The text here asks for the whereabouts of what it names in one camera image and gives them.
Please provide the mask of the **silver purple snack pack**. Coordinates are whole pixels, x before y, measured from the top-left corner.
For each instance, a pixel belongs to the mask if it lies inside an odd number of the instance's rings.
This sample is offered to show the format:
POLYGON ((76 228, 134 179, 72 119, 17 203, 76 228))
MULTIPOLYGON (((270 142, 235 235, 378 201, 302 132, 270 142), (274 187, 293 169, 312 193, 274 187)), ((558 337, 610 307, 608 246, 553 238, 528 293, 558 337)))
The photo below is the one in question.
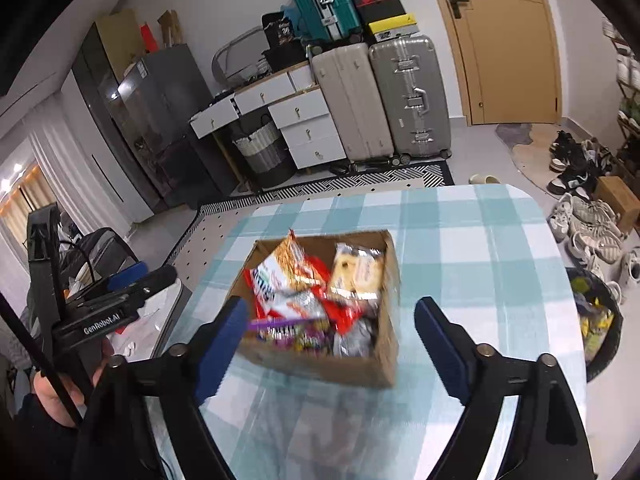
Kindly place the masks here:
POLYGON ((378 322, 360 318, 346 334, 335 333, 333 355, 338 358, 370 358, 377 336, 378 322))

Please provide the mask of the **white noodle snack bag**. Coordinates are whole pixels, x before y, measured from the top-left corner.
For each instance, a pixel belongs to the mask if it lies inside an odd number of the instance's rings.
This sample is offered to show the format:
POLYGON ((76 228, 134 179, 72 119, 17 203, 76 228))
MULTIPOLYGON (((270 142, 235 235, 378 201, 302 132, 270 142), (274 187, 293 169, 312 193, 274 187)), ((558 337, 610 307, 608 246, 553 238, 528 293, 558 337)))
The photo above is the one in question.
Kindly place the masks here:
POLYGON ((318 320, 327 318, 326 310, 321 301, 314 296, 310 289, 296 292, 296 294, 286 296, 275 294, 268 302, 268 313, 272 316, 280 316, 287 320, 318 320))

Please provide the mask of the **purple candy bag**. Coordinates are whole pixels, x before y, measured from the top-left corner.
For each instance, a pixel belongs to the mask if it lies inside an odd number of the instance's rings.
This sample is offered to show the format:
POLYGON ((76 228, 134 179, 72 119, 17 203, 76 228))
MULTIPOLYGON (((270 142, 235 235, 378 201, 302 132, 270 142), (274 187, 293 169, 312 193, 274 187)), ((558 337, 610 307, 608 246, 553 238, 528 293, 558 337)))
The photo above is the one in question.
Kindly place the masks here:
POLYGON ((273 348, 314 354, 329 353, 334 333, 328 318, 264 318, 250 322, 248 331, 273 348))

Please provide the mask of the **beige cracker pack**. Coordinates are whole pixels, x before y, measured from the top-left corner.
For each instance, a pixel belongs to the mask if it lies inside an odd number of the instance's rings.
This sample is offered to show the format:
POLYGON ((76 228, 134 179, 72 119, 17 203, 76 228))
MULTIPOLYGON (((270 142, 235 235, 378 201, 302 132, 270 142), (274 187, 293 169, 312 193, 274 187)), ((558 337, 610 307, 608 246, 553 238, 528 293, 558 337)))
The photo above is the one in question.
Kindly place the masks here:
POLYGON ((338 243, 326 293, 334 301, 376 304, 384 274, 384 252, 338 243))

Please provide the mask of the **red black snack pack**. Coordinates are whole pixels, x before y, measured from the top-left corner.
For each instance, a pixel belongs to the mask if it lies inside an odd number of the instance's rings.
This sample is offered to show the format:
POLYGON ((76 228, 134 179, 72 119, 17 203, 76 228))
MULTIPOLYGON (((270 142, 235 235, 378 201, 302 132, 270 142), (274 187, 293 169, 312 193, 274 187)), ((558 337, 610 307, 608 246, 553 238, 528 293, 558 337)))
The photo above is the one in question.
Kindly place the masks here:
POLYGON ((320 302, 340 335, 347 334, 367 310, 361 304, 339 304, 326 298, 321 299, 320 302))

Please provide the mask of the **SF cardboard box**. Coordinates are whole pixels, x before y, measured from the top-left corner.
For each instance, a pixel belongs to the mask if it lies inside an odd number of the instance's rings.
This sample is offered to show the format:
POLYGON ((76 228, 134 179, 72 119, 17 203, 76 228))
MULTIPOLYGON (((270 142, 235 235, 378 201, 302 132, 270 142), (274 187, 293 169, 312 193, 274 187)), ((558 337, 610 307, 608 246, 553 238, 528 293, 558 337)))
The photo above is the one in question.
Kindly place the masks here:
POLYGON ((258 240, 229 294, 246 301, 239 352, 284 374, 395 383, 399 268, 388 231, 258 240))

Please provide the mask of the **patterned floor rug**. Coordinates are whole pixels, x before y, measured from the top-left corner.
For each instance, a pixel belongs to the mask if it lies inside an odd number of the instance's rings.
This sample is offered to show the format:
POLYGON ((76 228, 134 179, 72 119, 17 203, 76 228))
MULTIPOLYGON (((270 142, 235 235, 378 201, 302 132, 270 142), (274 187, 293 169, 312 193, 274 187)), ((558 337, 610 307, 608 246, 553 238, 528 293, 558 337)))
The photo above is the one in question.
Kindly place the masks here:
POLYGON ((437 188, 438 186, 454 185, 454 177, 450 168, 443 159, 427 160, 426 162, 412 162, 408 166, 388 167, 383 169, 365 169, 351 176, 333 176, 314 181, 300 182, 293 185, 285 185, 280 188, 254 194, 245 194, 228 198, 221 202, 205 204, 198 208, 195 217, 186 228, 182 237, 178 239, 174 248, 165 260, 165 264, 171 264, 178 268, 178 259, 183 252, 183 247, 189 243, 191 235, 198 229, 198 225, 207 217, 214 216, 219 220, 218 229, 221 235, 226 234, 233 224, 226 228, 224 216, 240 216, 241 211, 257 209, 261 206, 284 203, 287 200, 300 202, 311 197, 329 193, 333 196, 341 196, 343 192, 355 191, 364 188, 375 191, 383 184, 393 184, 418 180, 419 188, 437 188))

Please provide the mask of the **black trash bin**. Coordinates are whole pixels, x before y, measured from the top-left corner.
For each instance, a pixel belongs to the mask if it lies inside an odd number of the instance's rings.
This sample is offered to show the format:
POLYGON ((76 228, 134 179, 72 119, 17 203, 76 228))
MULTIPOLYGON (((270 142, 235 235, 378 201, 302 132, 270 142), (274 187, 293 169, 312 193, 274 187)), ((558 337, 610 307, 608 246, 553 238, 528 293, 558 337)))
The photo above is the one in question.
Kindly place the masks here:
POLYGON ((622 290, 582 268, 566 268, 579 318, 587 382, 602 374, 616 357, 622 340, 622 290))

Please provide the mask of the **beige slipper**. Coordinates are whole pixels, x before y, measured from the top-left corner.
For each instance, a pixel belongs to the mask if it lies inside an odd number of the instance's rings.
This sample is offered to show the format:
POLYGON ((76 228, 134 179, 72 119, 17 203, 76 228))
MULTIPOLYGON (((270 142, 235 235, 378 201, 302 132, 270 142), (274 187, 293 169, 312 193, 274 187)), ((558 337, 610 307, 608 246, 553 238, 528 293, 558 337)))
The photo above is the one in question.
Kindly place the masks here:
POLYGON ((482 185, 482 184, 500 184, 501 181, 491 174, 486 174, 483 176, 482 174, 473 174, 472 177, 469 177, 469 184, 472 185, 482 185))

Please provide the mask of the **woven laundry basket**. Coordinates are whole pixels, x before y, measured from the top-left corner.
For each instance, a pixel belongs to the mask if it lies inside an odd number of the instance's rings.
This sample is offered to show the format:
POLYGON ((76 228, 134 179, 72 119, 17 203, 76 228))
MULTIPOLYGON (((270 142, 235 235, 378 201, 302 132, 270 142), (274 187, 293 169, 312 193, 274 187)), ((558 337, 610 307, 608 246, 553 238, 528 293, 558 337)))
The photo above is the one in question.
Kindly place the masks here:
POLYGON ((234 139, 233 144, 252 170, 252 180, 258 188, 281 185, 297 171, 288 144, 272 119, 234 139))

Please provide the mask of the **door mat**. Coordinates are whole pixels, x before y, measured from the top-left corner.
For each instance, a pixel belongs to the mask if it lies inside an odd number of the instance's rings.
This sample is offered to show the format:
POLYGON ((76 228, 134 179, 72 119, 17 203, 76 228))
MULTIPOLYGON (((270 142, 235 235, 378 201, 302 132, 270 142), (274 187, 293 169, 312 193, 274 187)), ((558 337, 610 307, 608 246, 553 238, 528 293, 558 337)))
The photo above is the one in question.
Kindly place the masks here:
POLYGON ((549 194, 547 185, 558 173, 550 169, 550 146, 556 140, 559 125, 499 124, 496 135, 509 149, 514 166, 529 182, 549 194))

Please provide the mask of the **white drawer desk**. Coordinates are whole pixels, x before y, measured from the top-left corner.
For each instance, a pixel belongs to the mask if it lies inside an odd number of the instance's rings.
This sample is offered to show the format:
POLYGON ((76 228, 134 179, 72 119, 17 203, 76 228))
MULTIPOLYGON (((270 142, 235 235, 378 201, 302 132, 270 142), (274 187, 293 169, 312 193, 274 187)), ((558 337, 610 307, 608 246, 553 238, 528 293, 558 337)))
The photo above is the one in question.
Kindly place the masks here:
POLYGON ((329 105, 307 62, 231 92, 196 113, 190 125, 202 138, 257 112, 266 113, 282 133, 297 168, 346 158, 329 105))

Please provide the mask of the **beige suitcase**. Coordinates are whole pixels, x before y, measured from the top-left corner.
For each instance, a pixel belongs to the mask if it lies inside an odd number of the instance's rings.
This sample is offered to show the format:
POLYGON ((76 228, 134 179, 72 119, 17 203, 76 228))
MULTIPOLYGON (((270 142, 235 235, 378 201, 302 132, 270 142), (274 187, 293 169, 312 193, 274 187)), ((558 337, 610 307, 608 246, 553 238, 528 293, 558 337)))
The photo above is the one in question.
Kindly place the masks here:
POLYGON ((351 162, 395 153, 378 84, 363 42, 315 55, 311 68, 351 162))

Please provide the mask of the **wooden shoe rack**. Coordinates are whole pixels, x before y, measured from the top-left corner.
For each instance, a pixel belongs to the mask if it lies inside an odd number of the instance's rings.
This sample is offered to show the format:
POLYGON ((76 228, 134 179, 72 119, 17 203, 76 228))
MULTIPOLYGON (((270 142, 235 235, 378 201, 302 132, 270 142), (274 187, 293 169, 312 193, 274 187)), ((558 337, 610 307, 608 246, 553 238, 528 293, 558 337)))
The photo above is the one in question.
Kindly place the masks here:
POLYGON ((602 30, 616 52, 616 84, 622 94, 616 122, 624 142, 615 155, 616 171, 639 195, 639 58, 606 16, 602 30))

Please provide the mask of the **stack of shoe boxes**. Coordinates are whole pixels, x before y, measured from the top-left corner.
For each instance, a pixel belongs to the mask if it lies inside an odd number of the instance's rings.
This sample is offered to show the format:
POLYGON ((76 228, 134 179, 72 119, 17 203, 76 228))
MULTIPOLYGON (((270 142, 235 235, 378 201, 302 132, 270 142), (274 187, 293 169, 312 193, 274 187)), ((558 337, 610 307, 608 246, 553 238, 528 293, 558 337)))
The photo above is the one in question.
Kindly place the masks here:
POLYGON ((368 46, 419 31, 416 17, 408 13, 400 0, 352 0, 368 46))

